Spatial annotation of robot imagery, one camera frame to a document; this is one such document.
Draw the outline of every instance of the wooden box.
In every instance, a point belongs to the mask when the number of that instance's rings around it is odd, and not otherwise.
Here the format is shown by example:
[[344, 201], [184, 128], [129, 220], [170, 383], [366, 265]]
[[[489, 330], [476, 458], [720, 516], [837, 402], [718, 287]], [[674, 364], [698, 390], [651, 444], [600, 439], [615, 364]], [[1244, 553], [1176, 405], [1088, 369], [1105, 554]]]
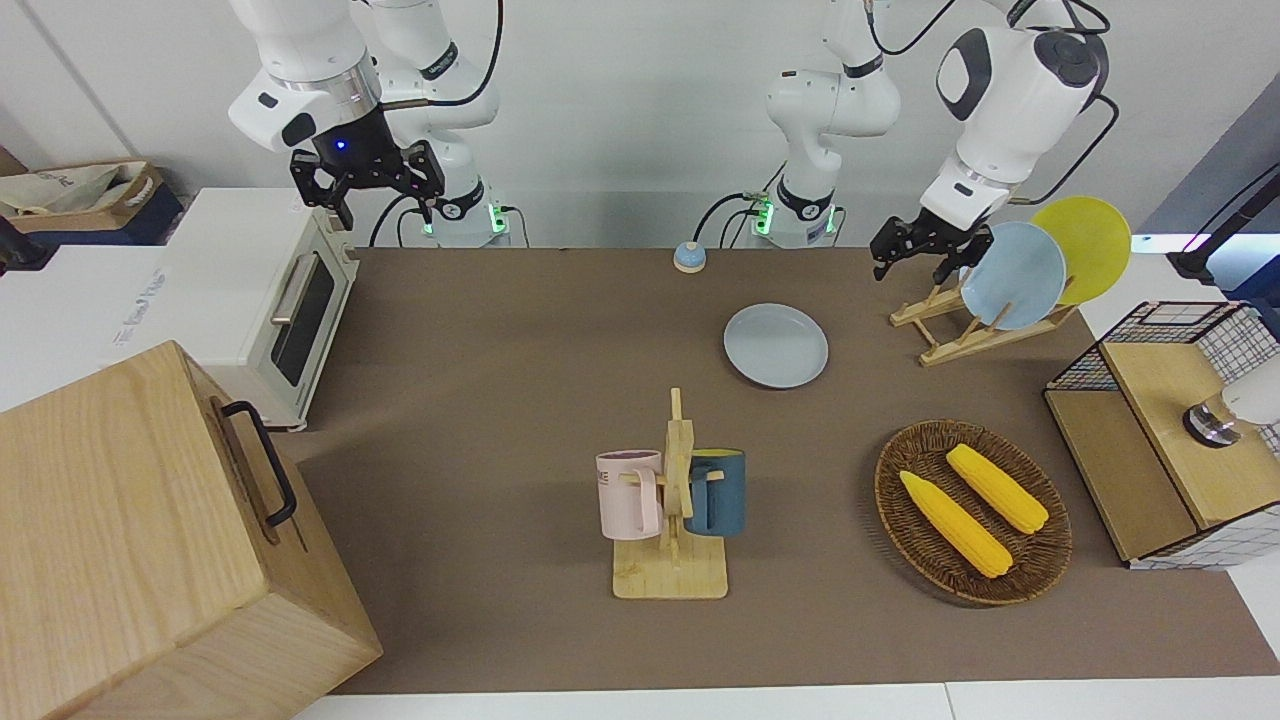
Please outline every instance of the wooden box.
[[1183, 428], [1183, 413], [1222, 388], [1202, 350], [1103, 342], [1101, 359], [1117, 389], [1044, 397], [1120, 559], [1228, 566], [1280, 547], [1280, 462], [1262, 437], [1210, 448]]
[[252, 415], [174, 343], [0, 414], [0, 716], [283, 720], [381, 653]]

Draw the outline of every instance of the yellow corn cob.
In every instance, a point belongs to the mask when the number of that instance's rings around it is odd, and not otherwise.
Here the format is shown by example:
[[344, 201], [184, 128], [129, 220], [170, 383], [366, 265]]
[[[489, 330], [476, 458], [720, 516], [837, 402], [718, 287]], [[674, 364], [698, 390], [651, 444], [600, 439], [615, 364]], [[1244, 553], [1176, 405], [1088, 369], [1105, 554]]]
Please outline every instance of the yellow corn cob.
[[947, 462], [1016, 530], [1029, 536], [1044, 527], [1048, 510], [977, 450], [961, 442], [947, 452]]
[[956, 505], [938, 486], [915, 473], [899, 473], [906, 492], [925, 519], [942, 537], [960, 551], [960, 555], [988, 578], [998, 578], [1014, 565], [1014, 556], [1000, 544], [987, 528]]

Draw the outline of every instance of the oven door handle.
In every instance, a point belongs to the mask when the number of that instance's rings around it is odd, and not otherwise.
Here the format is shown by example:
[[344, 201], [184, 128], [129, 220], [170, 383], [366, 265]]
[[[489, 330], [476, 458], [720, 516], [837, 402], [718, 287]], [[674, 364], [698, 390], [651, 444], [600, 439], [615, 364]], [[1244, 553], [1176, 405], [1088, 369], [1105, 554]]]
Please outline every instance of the oven door handle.
[[298, 316], [298, 309], [302, 307], [302, 300], [307, 295], [307, 287], [311, 286], [311, 278], [316, 274], [316, 268], [320, 266], [320, 255], [311, 252], [310, 255], [303, 255], [293, 261], [293, 269], [289, 270], [289, 279], [284, 283], [284, 292], [280, 293], [280, 301], [275, 304], [275, 310], [271, 311], [271, 324], [273, 325], [292, 325]]

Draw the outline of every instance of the table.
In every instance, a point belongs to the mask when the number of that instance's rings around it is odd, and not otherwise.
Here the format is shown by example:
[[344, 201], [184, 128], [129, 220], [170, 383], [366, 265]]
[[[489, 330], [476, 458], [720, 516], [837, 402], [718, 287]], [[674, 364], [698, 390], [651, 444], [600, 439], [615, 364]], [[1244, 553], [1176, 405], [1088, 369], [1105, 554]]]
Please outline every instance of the table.
[[[279, 438], [387, 651], [339, 693], [1280, 670], [1225, 573], [1121, 566], [1041, 398], [1091, 342], [1079, 320], [924, 369], [886, 315], [928, 292], [927, 260], [874, 283], [852, 249], [712, 252], [698, 275], [660, 250], [362, 259], [311, 429]], [[728, 365], [724, 323], [762, 301], [826, 329], [812, 384], [767, 391]], [[748, 530], [727, 542], [727, 598], [618, 601], [593, 456], [659, 446], [673, 386], [700, 446], [748, 451]], [[929, 418], [983, 424], [1055, 479], [1075, 555], [1044, 597], [960, 609], [896, 561], [873, 468]]]

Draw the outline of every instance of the black cable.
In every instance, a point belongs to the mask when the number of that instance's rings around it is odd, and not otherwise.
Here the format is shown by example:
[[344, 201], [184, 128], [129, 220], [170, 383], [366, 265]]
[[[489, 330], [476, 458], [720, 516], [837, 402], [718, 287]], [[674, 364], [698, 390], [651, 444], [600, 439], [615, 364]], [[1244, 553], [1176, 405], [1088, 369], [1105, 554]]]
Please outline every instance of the black cable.
[[703, 225], [705, 225], [707, 220], [710, 219], [712, 213], [719, 210], [719, 208], [726, 202], [732, 202], [735, 200], [750, 200], [750, 199], [746, 196], [745, 192], [735, 192], [732, 195], [726, 195], [724, 197], [721, 197], [719, 200], [713, 202], [712, 206], [708, 208], [705, 213], [703, 213], [703, 219], [698, 220], [698, 229], [694, 231], [694, 242], [698, 242], [698, 237], [703, 234]]
[[511, 211], [520, 215], [520, 231], [525, 236], [525, 247], [532, 247], [532, 245], [529, 243], [529, 220], [525, 219], [525, 211], [515, 205], [503, 205], [500, 210], [503, 213]]
[[746, 217], [748, 215], [754, 215], [754, 214], [755, 214], [755, 205], [753, 204], [751, 208], [748, 208], [746, 210], [739, 210], [737, 213], [733, 213], [732, 215], [730, 215], [724, 220], [724, 227], [721, 228], [721, 241], [719, 241], [719, 245], [717, 245], [716, 247], [719, 247], [721, 250], [724, 249], [724, 237], [728, 234], [728, 227], [731, 224], [733, 224], [733, 218], [742, 218], [742, 223], [745, 224], [746, 223]]
[[840, 205], [836, 206], [836, 213], [840, 213], [840, 224], [836, 225], [836, 237], [832, 238], [832, 241], [831, 241], [831, 246], [832, 247], [835, 247], [836, 243], [840, 242], [840, 233], [841, 233], [841, 231], [845, 229], [845, 220], [849, 219], [849, 210], [845, 210]]
[[876, 35], [876, 13], [872, 12], [870, 9], [867, 10], [867, 24], [870, 26], [870, 28], [872, 28], [872, 40], [876, 41], [876, 47], [879, 47], [881, 53], [883, 53], [886, 55], [891, 55], [891, 56], [892, 55], [901, 55], [901, 54], [906, 53], [908, 50], [910, 50], [911, 47], [915, 47], [915, 44], [919, 42], [925, 35], [928, 35], [928, 32], [931, 29], [933, 29], [933, 26], [938, 24], [938, 20], [942, 19], [942, 15], [945, 15], [947, 13], [947, 10], [951, 9], [951, 5], [955, 5], [955, 4], [956, 4], [956, 0], [947, 0], [947, 3], [945, 5], [942, 5], [942, 9], [940, 9], [938, 13], [936, 15], [933, 15], [932, 20], [929, 20], [929, 24], [924, 26], [924, 29], [922, 29], [919, 32], [919, 35], [916, 35], [914, 38], [911, 38], [910, 42], [908, 42], [906, 45], [904, 45], [902, 47], [900, 47], [897, 50], [890, 50], [888, 47], [884, 47], [884, 45], [879, 41], [879, 36]]
[[498, 50], [502, 49], [502, 26], [503, 26], [502, 0], [498, 0], [498, 28], [493, 33], [493, 53], [489, 55], [489, 69], [484, 72], [484, 79], [480, 81], [480, 85], [476, 86], [476, 88], [471, 92], [471, 95], [467, 95], [462, 100], [430, 100], [424, 97], [420, 100], [399, 100], [396, 102], [383, 102], [381, 105], [383, 110], [403, 110], [407, 108], [428, 108], [428, 106], [456, 108], [458, 105], [466, 105], [472, 100], [475, 100], [476, 97], [480, 97], [480, 94], [484, 92], [486, 87], [489, 87], [489, 79], [493, 78], [494, 68], [498, 67]]
[[1213, 213], [1213, 215], [1210, 219], [1204, 220], [1204, 224], [1201, 225], [1201, 229], [1196, 231], [1196, 234], [1193, 234], [1192, 238], [1187, 241], [1187, 245], [1183, 246], [1183, 252], [1187, 252], [1187, 249], [1190, 247], [1192, 243], [1196, 242], [1196, 238], [1198, 238], [1199, 236], [1204, 234], [1204, 231], [1207, 231], [1208, 227], [1212, 225], [1213, 222], [1217, 220], [1217, 218], [1222, 213], [1226, 213], [1226, 209], [1230, 208], [1231, 205], [1234, 205], [1235, 201], [1239, 200], [1242, 195], [1244, 195], [1245, 192], [1253, 190], [1253, 186], [1256, 186], [1260, 182], [1262, 182], [1263, 179], [1266, 179], [1266, 177], [1270, 176], [1271, 173], [1276, 172], [1276, 169], [1280, 169], [1280, 163], [1276, 163], [1274, 165], [1271, 165], [1270, 168], [1262, 170], [1262, 174], [1260, 174], [1258, 177], [1256, 177], [1252, 181], [1249, 181], [1249, 184], [1242, 187], [1239, 192], [1236, 192], [1235, 195], [1231, 196], [1230, 200], [1228, 200], [1226, 202], [1224, 202], [1222, 206], [1219, 208], [1217, 211]]
[[[1075, 5], [1076, 8], [1084, 10], [1085, 13], [1089, 13], [1091, 15], [1093, 15], [1094, 18], [1097, 18], [1102, 23], [1102, 27], [1080, 27], [1080, 26], [1075, 26], [1075, 27], [1052, 28], [1052, 27], [1044, 27], [1044, 26], [1033, 26], [1033, 27], [1029, 27], [1027, 29], [1037, 29], [1037, 31], [1061, 29], [1062, 32], [1071, 32], [1071, 33], [1075, 33], [1075, 35], [1102, 35], [1102, 33], [1105, 33], [1105, 32], [1107, 32], [1107, 31], [1111, 29], [1111, 20], [1107, 19], [1107, 17], [1102, 14], [1102, 10], [1098, 10], [1093, 5], [1089, 5], [1088, 3], [1085, 3], [1084, 0], [1065, 0], [1065, 1], [1070, 3], [1071, 5]], [[1071, 19], [1073, 20], [1075, 19], [1075, 14], [1074, 13], [1071, 13]]]
[[401, 210], [399, 218], [396, 218], [396, 245], [404, 247], [404, 236], [401, 233], [401, 225], [404, 223], [404, 215], [421, 215], [422, 210], [417, 208], [410, 208], [408, 210]]
[[1106, 127], [1102, 128], [1102, 132], [1100, 132], [1098, 136], [1093, 138], [1093, 142], [1091, 142], [1089, 146], [1084, 149], [1084, 152], [1080, 152], [1080, 156], [1075, 159], [1075, 163], [1073, 163], [1071, 167], [1066, 169], [1066, 173], [1064, 173], [1062, 177], [1060, 177], [1057, 182], [1053, 183], [1053, 187], [1051, 187], [1048, 192], [1041, 195], [1036, 200], [1028, 200], [1025, 197], [1015, 197], [1009, 201], [1010, 205], [1039, 205], [1041, 202], [1048, 200], [1050, 196], [1057, 192], [1062, 187], [1062, 184], [1066, 183], [1066, 181], [1071, 179], [1071, 176], [1075, 173], [1075, 170], [1084, 163], [1085, 159], [1088, 159], [1089, 154], [1093, 152], [1093, 149], [1097, 147], [1098, 143], [1102, 142], [1102, 138], [1105, 138], [1107, 133], [1111, 132], [1111, 128], [1116, 126], [1116, 120], [1120, 119], [1120, 105], [1116, 105], [1115, 100], [1111, 100], [1110, 97], [1102, 95], [1101, 92], [1094, 97], [1107, 108], [1111, 108], [1111, 119], [1107, 120], [1107, 124]]
[[[771, 178], [768, 179], [768, 182], [765, 182], [765, 183], [764, 183], [764, 187], [762, 187], [762, 188], [760, 188], [760, 192], [768, 192], [768, 191], [769, 191], [769, 186], [772, 186], [772, 184], [773, 184], [773, 181], [778, 179], [778, 177], [780, 177], [780, 176], [782, 174], [782, 168], [786, 168], [786, 167], [787, 167], [787, 161], [786, 161], [786, 160], [783, 160], [783, 161], [782, 161], [782, 164], [781, 164], [781, 165], [778, 165], [778, 169], [777, 169], [777, 170], [773, 170], [773, 177], [771, 177]], [[760, 204], [759, 201], [754, 201], [754, 200], [753, 200], [753, 201], [751, 201], [751, 206], [749, 208], [749, 210], [755, 210], [755, 209], [756, 209], [756, 206], [759, 206], [759, 204]], [[732, 250], [732, 249], [733, 249], [733, 246], [735, 246], [735, 245], [737, 245], [737, 238], [739, 238], [739, 236], [741, 236], [741, 234], [742, 234], [742, 228], [744, 228], [744, 227], [746, 227], [746, 217], [744, 217], [744, 218], [742, 218], [742, 222], [740, 222], [740, 223], [737, 224], [737, 229], [736, 229], [736, 231], [733, 231], [733, 240], [731, 240], [731, 241], [730, 241], [730, 243], [728, 243], [728, 249], [730, 249], [730, 250]]]
[[378, 215], [378, 222], [374, 223], [374, 231], [369, 233], [369, 247], [372, 247], [374, 242], [378, 241], [378, 231], [383, 229], [383, 223], [387, 222], [387, 215], [390, 215], [392, 210], [406, 199], [408, 199], [408, 195], [401, 195], [396, 200], [388, 202], [387, 208], [383, 208], [383, 214]]

